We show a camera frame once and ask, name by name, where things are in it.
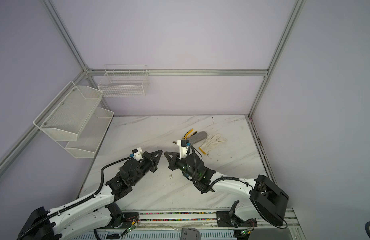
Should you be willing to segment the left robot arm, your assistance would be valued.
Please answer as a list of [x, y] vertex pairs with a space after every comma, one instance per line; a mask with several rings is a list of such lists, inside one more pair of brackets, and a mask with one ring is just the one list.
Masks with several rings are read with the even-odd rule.
[[107, 182], [104, 171], [114, 163], [104, 166], [96, 191], [50, 210], [44, 207], [35, 209], [18, 234], [18, 239], [67, 240], [97, 228], [118, 227], [124, 215], [116, 202], [128, 195], [148, 172], [157, 170], [162, 153], [161, 150], [152, 153], [133, 150], [132, 155], [119, 160], [123, 166]]

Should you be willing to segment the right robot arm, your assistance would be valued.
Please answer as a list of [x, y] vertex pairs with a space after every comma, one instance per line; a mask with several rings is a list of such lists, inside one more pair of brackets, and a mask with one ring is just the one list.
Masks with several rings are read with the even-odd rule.
[[265, 175], [255, 179], [243, 179], [223, 175], [209, 169], [195, 153], [182, 156], [180, 153], [165, 152], [168, 168], [180, 170], [194, 187], [207, 194], [223, 192], [248, 199], [260, 218], [278, 229], [286, 229], [285, 214], [289, 202], [288, 194]]

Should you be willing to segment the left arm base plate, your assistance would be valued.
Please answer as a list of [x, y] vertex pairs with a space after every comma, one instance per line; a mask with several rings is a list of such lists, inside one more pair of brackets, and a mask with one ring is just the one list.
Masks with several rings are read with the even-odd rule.
[[126, 212], [112, 217], [109, 226], [113, 229], [126, 229], [132, 225], [133, 221], [139, 220], [138, 212]]

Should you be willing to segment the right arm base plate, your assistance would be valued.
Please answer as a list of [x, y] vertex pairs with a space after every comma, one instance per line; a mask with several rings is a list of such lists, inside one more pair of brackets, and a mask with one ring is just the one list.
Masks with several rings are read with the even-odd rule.
[[242, 220], [236, 215], [236, 208], [240, 201], [235, 201], [229, 211], [217, 211], [217, 225], [218, 227], [257, 227], [256, 219]]

